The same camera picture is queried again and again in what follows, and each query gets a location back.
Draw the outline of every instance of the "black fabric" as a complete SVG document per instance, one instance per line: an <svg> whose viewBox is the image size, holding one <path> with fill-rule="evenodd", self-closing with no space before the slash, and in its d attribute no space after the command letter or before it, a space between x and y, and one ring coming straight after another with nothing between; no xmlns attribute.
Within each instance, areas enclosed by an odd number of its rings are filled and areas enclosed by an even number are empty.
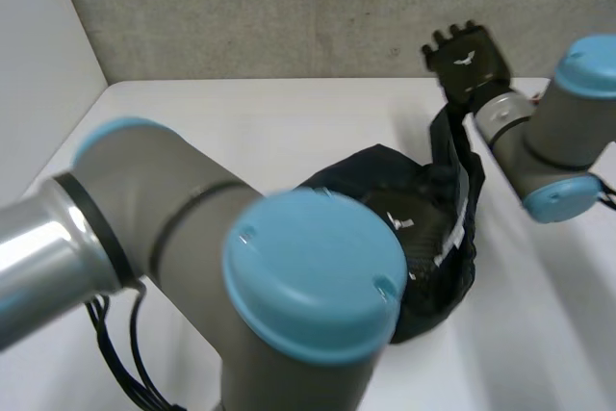
<svg viewBox="0 0 616 411"><path fill-rule="evenodd" d="M393 344L445 320L475 281L475 210L485 175L462 125L447 105L430 126L433 163L420 166L376 145L327 167L301 187L328 189L363 202L396 234L409 272ZM459 215L464 235L451 232ZM452 239L447 255L444 242Z"/></svg>

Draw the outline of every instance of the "white table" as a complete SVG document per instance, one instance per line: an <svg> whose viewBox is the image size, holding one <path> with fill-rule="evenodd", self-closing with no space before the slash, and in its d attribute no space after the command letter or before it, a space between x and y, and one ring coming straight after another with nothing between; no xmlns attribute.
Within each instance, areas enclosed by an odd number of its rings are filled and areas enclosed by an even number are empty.
<svg viewBox="0 0 616 411"><path fill-rule="evenodd" d="M527 94L545 85L516 82ZM443 103L431 79L122 83L103 93L40 177L66 168L99 124L143 116L269 193L375 143L429 162L427 125ZM471 138L487 174L475 285L433 332L388 347L360 410L616 409L616 217L597 206L567 223L532 223L473 131ZM598 171L616 183L615 150ZM146 367L167 398L210 411L218 356L149 287L139 328ZM110 315L126 364L132 297L115 297ZM100 358L83 308L5 352L0 374L3 410L136 409Z"/></svg>

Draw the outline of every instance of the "gray concrete wall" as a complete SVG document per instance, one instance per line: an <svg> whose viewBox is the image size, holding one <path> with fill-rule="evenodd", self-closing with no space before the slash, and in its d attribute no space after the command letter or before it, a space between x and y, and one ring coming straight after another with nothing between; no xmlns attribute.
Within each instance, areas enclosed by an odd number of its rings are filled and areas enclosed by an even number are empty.
<svg viewBox="0 0 616 411"><path fill-rule="evenodd" d="M519 76L616 32L616 0L73 0L110 81L425 76L435 28L488 25Z"/></svg>

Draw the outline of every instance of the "silver metal tube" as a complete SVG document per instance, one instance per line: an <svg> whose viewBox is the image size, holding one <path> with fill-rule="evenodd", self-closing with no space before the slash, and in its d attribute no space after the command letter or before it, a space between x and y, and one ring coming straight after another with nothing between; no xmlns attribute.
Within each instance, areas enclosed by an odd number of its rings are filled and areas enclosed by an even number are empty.
<svg viewBox="0 0 616 411"><path fill-rule="evenodd" d="M526 122L533 110L525 96L511 91L483 105L475 115L475 125L485 142L492 146L504 131Z"/></svg>
<svg viewBox="0 0 616 411"><path fill-rule="evenodd" d="M55 181L0 211L0 350L119 288L100 242Z"/></svg>

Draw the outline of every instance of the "white logo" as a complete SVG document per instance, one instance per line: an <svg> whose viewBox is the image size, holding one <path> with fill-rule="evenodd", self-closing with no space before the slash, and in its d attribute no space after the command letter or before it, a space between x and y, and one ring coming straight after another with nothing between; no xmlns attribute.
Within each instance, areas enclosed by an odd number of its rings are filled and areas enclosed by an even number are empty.
<svg viewBox="0 0 616 411"><path fill-rule="evenodd" d="M475 57L475 51L473 50L469 53L469 56L466 57L464 60L457 60L453 62L453 64L463 64L465 66L468 66L469 64L473 62L474 57Z"/></svg>
<svg viewBox="0 0 616 411"><path fill-rule="evenodd" d="M400 228L408 228L409 226L413 226L415 224L415 222L410 218L409 220L396 220L395 218L392 217L392 215L388 212L387 213L387 217L389 218L390 222L394 225L394 228L396 228L396 231L398 231Z"/></svg>

